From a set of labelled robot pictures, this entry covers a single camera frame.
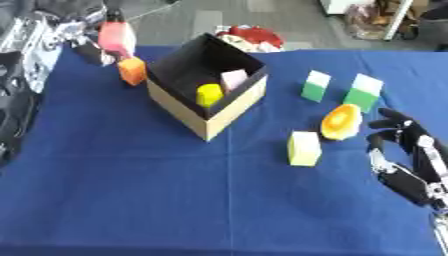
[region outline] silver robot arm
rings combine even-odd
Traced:
[[[20,151],[64,44],[91,63],[115,61],[88,36],[106,17],[101,0],[38,0],[5,27],[0,38],[0,165]]]

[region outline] white and green block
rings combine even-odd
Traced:
[[[315,102],[321,102],[330,80],[331,76],[312,70],[303,86],[302,97]]]
[[[380,97],[384,82],[363,74],[358,74],[353,86],[345,97],[344,104],[355,104],[364,113],[369,113]]]
[[[316,132],[294,131],[291,133],[288,141],[290,165],[314,167],[321,155],[319,135]]]

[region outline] orange round toy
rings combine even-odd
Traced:
[[[330,140],[345,140],[358,134],[361,123],[361,109],[353,104],[344,104],[325,117],[321,133]]]

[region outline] robotic arm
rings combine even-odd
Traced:
[[[119,57],[87,35],[107,20],[102,0],[0,0],[0,166],[20,150],[37,113],[45,82],[68,44],[88,62],[109,65]]]
[[[384,185],[418,206],[433,209],[433,228],[448,255],[448,150],[410,117],[380,109],[386,119],[369,124],[384,129],[370,135],[368,154],[372,170]],[[413,159],[413,169],[388,161],[383,141],[395,142]]]

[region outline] pink block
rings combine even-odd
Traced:
[[[106,51],[117,52],[123,58],[134,55],[135,33],[125,22],[105,22],[98,35],[98,44]]]
[[[224,87],[226,93],[235,90],[248,78],[244,69],[225,72],[221,74],[221,84]]]

